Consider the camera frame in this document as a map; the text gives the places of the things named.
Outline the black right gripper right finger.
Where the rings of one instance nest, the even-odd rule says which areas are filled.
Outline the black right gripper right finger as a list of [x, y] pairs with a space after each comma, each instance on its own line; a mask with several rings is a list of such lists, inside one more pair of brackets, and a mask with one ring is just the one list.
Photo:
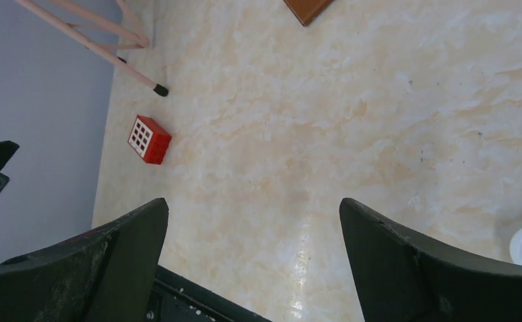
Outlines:
[[479, 256], [344, 198], [340, 222], [366, 321], [522, 321], [522, 266]]

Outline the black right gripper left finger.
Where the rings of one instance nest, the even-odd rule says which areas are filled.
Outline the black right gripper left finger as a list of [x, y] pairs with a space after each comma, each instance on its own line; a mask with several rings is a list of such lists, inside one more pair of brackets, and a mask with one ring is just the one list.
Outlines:
[[167, 227], [157, 198], [0, 263], [0, 321], [142, 321]]

